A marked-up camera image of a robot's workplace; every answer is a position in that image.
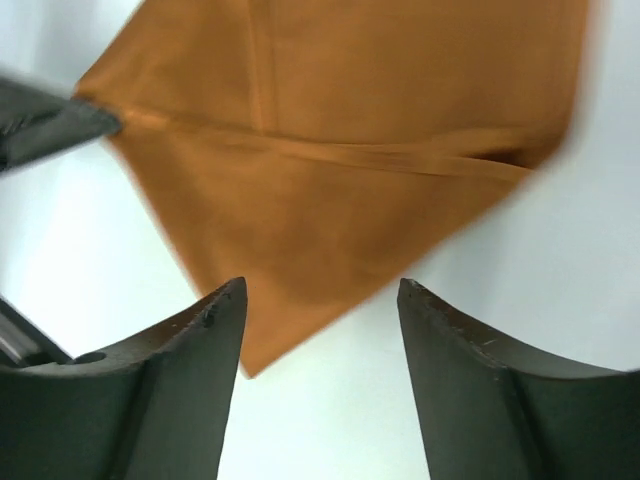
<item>white surface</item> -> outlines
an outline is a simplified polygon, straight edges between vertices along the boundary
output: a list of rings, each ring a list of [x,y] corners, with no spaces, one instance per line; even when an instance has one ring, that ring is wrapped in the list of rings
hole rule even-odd
[[[70,86],[136,3],[0,0],[0,66]],[[640,365],[640,2],[608,5],[570,145],[408,275],[529,343],[628,369]],[[194,300],[101,144],[2,178],[0,225],[0,292],[72,352]],[[395,290],[238,377],[220,480],[427,478]]]

